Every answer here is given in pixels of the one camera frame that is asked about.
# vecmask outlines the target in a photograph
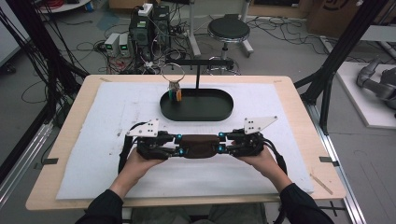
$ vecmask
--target wooden table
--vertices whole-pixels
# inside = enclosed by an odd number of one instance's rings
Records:
[[[196,76],[185,76],[183,83],[194,83]],[[82,124],[91,108],[97,90],[102,82],[163,82],[161,76],[110,76],[91,75],[87,77],[78,93],[69,115],[49,154],[58,158],[57,164],[45,165],[26,202],[29,210],[53,210],[87,208],[91,200],[56,200],[61,186],[69,155],[76,143]],[[331,162],[321,162],[319,157],[328,157],[317,131],[309,118],[300,96],[289,77],[267,76],[202,76],[201,83],[267,83],[274,84],[278,97],[288,117],[292,133],[304,159],[307,171],[311,176],[315,200],[335,200],[346,196],[346,191],[335,172]],[[152,198],[126,199],[125,207],[181,204],[211,203],[252,203],[275,202],[274,195],[193,197],[193,198]]]

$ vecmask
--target brown leather grip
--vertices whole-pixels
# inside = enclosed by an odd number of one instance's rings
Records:
[[[179,146],[187,150],[184,158],[204,159],[217,154],[219,138],[214,134],[183,134]]]

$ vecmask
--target power supply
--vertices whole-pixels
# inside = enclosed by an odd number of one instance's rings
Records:
[[[129,26],[129,34],[134,44],[135,57],[151,61],[153,58],[151,45],[154,39],[154,30],[149,17],[134,15]]]
[[[120,34],[120,53],[121,57],[129,58],[132,55],[132,43],[128,34]]]
[[[152,15],[157,36],[157,45],[162,49],[170,48],[171,36],[169,35],[169,6],[156,6]]]
[[[111,34],[105,42],[105,47],[109,57],[117,57],[120,53],[120,34]]]

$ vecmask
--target black metal stand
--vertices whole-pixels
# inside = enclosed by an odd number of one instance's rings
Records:
[[[166,60],[165,63],[176,63],[178,65],[197,65],[197,79],[195,84],[195,89],[199,89],[199,80],[201,77],[201,65],[205,66],[233,66],[233,61],[231,60]]]
[[[319,70],[294,83],[296,89],[311,83],[308,90],[301,95],[302,100],[310,105],[314,105],[323,92],[319,126],[325,134],[328,134],[327,118],[329,116],[332,79],[349,52],[361,40],[361,37],[387,2],[388,0],[365,0]]]

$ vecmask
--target white paper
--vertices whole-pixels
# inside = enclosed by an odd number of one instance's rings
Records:
[[[181,88],[194,88],[180,83]],[[274,142],[288,165],[289,176],[304,191],[313,192],[299,148],[272,84],[201,84],[227,91],[233,113],[223,121],[172,121],[164,117],[160,99],[167,83],[103,83],[83,124],[66,166],[57,199],[93,199],[117,176],[124,135],[137,122],[160,120],[160,130],[182,134],[218,134],[243,128],[244,118],[277,116],[262,131]],[[151,168],[127,198],[225,196],[277,193],[271,182],[230,155],[189,160],[170,158]]]

